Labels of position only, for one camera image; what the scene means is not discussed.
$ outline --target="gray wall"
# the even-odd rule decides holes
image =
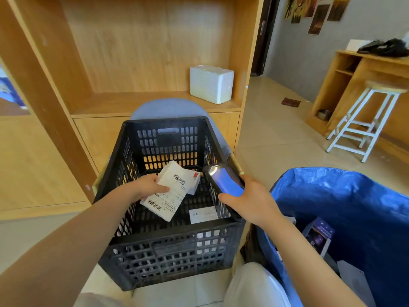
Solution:
[[[310,35],[312,18],[284,20],[280,0],[263,75],[314,101],[337,49],[350,39],[389,40],[409,31],[409,0],[351,0],[340,22],[325,22]]]

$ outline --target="phone screen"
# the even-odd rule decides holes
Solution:
[[[220,187],[223,193],[232,196],[243,194],[244,185],[238,175],[230,167],[213,166],[209,170],[213,181]]]

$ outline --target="person's left hand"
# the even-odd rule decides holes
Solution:
[[[129,204],[131,204],[155,193],[168,192],[169,187],[157,184],[157,179],[158,176],[156,174],[147,174],[135,181],[123,184],[117,187],[117,189],[120,189],[121,194],[126,196],[127,200],[129,200]]]

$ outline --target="blue bag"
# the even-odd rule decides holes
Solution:
[[[335,229],[328,253],[365,272],[377,307],[409,305],[409,197],[358,172],[325,167],[290,169],[270,192],[297,227],[319,216]],[[302,306],[266,233],[257,234],[292,306]]]

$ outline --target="desk top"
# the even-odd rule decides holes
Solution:
[[[359,56],[362,58],[374,59],[374,60],[379,60],[379,61],[386,61],[386,62],[396,63],[398,65],[409,66],[409,57],[403,57],[403,58],[381,57],[381,56],[376,56],[376,55],[371,55],[371,54],[358,54],[357,52],[354,52],[354,51],[342,51],[342,50],[338,50],[337,53],[344,54],[344,55],[351,55],[351,56]]]

